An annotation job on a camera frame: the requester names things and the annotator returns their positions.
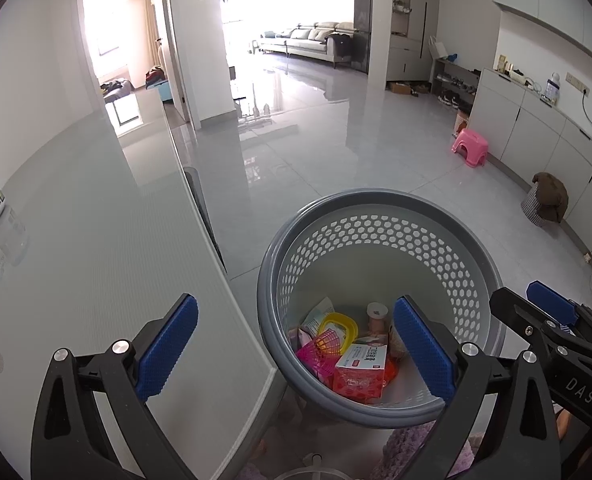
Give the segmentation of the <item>red plastic bag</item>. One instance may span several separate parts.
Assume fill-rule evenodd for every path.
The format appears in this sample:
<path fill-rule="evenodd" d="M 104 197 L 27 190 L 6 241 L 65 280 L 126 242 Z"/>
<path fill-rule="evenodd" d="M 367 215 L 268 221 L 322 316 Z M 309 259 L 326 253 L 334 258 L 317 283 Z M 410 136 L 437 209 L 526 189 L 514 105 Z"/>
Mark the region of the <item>red plastic bag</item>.
<path fill-rule="evenodd" d="M 390 356 L 386 358 L 383 387 L 387 387 L 398 375 L 399 362 Z"/>

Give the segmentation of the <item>red white cardboard box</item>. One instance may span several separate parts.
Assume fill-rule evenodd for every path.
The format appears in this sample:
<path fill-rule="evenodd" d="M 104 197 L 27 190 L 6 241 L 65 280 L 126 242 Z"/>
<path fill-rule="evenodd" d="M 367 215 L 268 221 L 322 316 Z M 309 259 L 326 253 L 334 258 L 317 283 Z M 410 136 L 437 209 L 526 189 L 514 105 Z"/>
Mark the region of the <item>red white cardboard box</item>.
<path fill-rule="evenodd" d="M 335 364 L 333 391 L 361 403 L 379 399 L 384 390 L 386 361 L 386 346 L 351 344 Z"/>

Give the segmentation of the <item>yellow plastic lid frame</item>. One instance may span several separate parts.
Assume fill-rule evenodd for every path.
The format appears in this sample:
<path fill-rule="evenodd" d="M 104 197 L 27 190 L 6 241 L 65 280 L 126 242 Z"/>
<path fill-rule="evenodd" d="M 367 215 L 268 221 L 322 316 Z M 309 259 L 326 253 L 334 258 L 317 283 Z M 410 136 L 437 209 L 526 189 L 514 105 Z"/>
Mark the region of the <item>yellow plastic lid frame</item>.
<path fill-rule="evenodd" d="M 358 324 L 350 316 L 332 312 L 319 325 L 316 345 L 327 356 L 342 356 L 354 343 L 359 333 Z"/>

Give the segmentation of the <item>light blue plastic pouch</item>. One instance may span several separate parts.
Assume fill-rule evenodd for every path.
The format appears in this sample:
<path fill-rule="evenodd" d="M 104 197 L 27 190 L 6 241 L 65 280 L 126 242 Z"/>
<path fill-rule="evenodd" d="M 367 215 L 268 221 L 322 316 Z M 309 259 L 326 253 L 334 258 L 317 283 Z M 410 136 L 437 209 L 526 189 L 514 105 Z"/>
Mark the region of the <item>light blue plastic pouch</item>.
<path fill-rule="evenodd" d="M 328 297 L 324 297 L 308 312 L 305 319 L 302 321 L 302 325 L 300 326 L 300 328 L 310 337 L 315 337 L 317 336 L 318 330 L 324 318 L 328 314 L 334 312 L 335 309 L 331 299 Z"/>

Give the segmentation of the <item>beige plush toy head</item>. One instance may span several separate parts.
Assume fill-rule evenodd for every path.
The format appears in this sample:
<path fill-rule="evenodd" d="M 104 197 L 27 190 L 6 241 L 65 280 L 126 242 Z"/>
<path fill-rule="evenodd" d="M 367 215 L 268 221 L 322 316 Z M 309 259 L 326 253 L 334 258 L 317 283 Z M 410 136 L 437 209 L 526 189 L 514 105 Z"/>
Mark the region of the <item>beige plush toy head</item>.
<path fill-rule="evenodd" d="M 396 360 L 402 360 L 408 355 L 407 347 L 403 343 L 394 324 L 389 325 L 388 352 Z"/>

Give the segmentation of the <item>pink plastic shuttlecock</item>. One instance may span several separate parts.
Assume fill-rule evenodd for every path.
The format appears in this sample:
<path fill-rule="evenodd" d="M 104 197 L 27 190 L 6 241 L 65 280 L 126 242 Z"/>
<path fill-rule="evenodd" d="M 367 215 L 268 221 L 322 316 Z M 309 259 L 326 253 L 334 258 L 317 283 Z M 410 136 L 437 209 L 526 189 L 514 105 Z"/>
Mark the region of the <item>pink plastic shuttlecock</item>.
<path fill-rule="evenodd" d="M 334 375 L 337 361 L 342 356 L 343 341 L 335 330 L 328 328 L 296 352 L 297 359 L 320 382 L 327 384 Z"/>

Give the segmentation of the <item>grey perforated trash basket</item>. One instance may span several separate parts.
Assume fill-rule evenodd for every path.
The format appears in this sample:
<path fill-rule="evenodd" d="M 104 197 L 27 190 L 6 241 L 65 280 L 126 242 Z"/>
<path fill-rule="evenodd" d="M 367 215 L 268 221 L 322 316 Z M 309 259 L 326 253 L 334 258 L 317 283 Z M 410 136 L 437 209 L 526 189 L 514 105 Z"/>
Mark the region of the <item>grey perforated trash basket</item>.
<path fill-rule="evenodd" d="M 350 190 L 305 206 L 276 233 L 258 275 L 257 316 L 270 356 L 305 401 L 345 422 L 396 429 L 429 422 L 444 407 L 411 359 L 402 359 L 379 399 L 354 402 L 306 369 L 287 333 L 328 297 L 366 336 L 370 302 L 391 309 L 408 295 L 457 341 L 496 356 L 505 330 L 489 297 L 501 285 L 484 245 L 448 211 L 407 193 Z"/>

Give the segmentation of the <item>bed in far room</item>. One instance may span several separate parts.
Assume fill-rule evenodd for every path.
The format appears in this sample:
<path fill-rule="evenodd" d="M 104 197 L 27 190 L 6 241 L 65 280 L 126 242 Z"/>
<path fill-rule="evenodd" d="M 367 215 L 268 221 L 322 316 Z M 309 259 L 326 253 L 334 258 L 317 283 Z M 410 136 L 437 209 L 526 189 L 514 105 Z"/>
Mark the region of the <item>bed in far room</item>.
<path fill-rule="evenodd" d="M 113 103 L 133 92 L 134 87 L 129 79 L 117 78 L 100 85 L 105 104 Z"/>

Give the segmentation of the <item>brown cloth on basket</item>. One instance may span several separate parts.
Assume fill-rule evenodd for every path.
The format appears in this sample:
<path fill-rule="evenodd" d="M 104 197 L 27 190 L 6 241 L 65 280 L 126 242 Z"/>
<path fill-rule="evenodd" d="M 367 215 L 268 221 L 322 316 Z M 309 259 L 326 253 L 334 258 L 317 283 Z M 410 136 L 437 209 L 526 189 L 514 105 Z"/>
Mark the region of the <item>brown cloth on basket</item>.
<path fill-rule="evenodd" d="M 562 181 L 548 172 L 537 172 L 532 177 L 531 188 L 520 203 L 520 208 L 532 224 L 544 228 L 564 220 L 568 201 Z"/>

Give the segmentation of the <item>pink plastic stool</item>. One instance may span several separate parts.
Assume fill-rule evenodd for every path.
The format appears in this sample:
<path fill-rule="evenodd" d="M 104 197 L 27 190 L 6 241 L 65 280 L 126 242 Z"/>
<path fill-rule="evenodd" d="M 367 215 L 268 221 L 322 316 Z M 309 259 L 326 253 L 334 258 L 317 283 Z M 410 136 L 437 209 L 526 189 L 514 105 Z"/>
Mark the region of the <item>pink plastic stool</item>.
<path fill-rule="evenodd" d="M 488 150 L 487 139 L 470 128 L 462 129 L 451 147 L 454 154 L 463 154 L 465 163 L 471 168 L 485 165 Z"/>

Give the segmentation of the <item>white sideboard cabinet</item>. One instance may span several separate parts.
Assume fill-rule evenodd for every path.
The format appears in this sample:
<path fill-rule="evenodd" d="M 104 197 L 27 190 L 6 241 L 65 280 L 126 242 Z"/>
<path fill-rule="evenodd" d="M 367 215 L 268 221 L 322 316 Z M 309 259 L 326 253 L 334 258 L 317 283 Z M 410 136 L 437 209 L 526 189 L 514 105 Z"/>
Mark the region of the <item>white sideboard cabinet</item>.
<path fill-rule="evenodd" d="M 482 71 L 470 126 L 489 154 L 527 185 L 538 172 L 565 185 L 564 221 L 592 262 L 592 137 L 538 93 L 494 70 Z"/>

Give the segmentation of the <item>white bottle on cabinet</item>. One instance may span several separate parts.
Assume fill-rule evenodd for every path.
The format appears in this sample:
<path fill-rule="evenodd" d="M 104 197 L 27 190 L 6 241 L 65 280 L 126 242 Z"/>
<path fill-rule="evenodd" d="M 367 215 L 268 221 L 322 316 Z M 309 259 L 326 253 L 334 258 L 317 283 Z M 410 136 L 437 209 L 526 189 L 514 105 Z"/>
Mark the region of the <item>white bottle on cabinet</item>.
<path fill-rule="evenodd" d="M 546 88 L 544 89 L 544 97 L 552 104 L 558 104 L 560 98 L 561 81 L 558 73 L 552 73 L 546 81 Z"/>

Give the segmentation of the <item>shoe rack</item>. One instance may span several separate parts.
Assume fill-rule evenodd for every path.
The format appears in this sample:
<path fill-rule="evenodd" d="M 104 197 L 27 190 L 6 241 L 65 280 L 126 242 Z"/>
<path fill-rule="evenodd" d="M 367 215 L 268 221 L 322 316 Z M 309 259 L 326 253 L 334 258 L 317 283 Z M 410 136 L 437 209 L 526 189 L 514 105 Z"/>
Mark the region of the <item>shoe rack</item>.
<path fill-rule="evenodd" d="M 442 104 L 464 114 L 471 114 L 482 71 L 453 63 L 448 58 L 433 60 L 430 71 L 430 91 Z"/>

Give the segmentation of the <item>cardboard box on floor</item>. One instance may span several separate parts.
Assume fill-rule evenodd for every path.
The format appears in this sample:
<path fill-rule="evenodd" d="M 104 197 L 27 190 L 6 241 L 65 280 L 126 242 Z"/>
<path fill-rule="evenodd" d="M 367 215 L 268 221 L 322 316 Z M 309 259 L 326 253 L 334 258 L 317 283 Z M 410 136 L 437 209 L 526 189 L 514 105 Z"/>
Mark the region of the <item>cardboard box on floor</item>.
<path fill-rule="evenodd" d="M 392 93 L 403 94 L 404 96 L 410 96 L 410 94 L 413 92 L 413 89 L 408 84 L 404 84 L 403 82 L 392 81 L 388 85 L 388 88 Z"/>

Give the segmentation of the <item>grey sofa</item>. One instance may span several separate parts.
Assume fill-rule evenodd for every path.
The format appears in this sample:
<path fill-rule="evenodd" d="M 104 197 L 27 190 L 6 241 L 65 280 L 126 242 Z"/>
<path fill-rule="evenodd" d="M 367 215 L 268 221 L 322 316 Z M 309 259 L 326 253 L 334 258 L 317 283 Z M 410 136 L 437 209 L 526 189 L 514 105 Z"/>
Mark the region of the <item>grey sofa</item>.
<path fill-rule="evenodd" d="M 351 22 L 299 24 L 282 32 L 263 32 L 256 41 L 256 48 L 264 53 L 312 58 L 333 66 L 350 64 L 355 31 Z"/>

